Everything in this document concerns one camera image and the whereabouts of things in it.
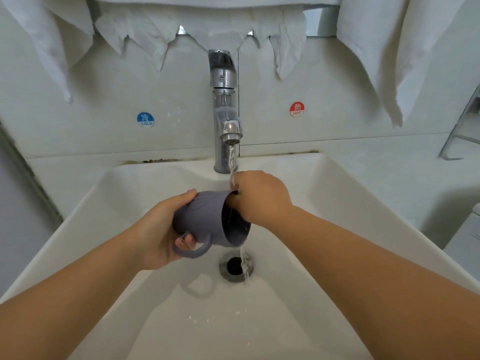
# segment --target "chrome faucet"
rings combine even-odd
[[[237,109],[237,72],[228,50],[208,51],[210,86],[213,87],[213,124],[215,130],[215,166],[218,173],[230,173],[230,146],[240,143],[242,125]]]

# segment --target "person's left hand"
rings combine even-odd
[[[190,189],[186,193],[157,203],[124,232],[135,245],[140,245],[143,270],[159,269],[181,259],[173,252],[174,244],[183,250],[195,248],[194,237],[190,234],[185,239],[179,237],[172,227],[172,220],[175,211],[191,202],[196,195],[197,190]]]

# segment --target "white sink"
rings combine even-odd
[[[478,282],[323,154],[241,158],[239,166],[279,177],[294,204],[480,292]],[[190,188],[224,190],[228,179],[213,171],[213,161],[112,169],[2,299],[126,229],[158,201]],[[245,246],[254,261],[245,283],[221,277],[219,260],[229,249],[220,247],[199,259],[141,272],[71,359],[371,358],[333,302],[279,240],[253,226]]]

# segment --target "mug handle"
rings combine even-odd
[[[187,231],[180,237],[182,239],[184,239],[189,233],[190,232]],[[183,249],[177,247],[177,245],[175,245],[175,243],[174,243],[173,244],[173,252],[175,254],[177,254],[178,256],[182,256],[184,258],[195,259],[195,258],[198,258],[198,257],[202,256],[203,254],[205,254],[211,247],[212,247],[212,235],[208,235],[205,242],[203,243],[203,245],[198,249],[183,250]]]

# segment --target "mug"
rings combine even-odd
[[[182,233],[184,238],[192,234],[195,240],[203,243],[195,250],[183,250],[173,246],[178,256],[198,258],[205,254],[212,245],[239,247],[247,240],[251,224],[245,221],[238,211],[225,204],[229,194],[236,191],[206,190],[198,192],[188,204],[180,207],[173,215],[173,229]]]

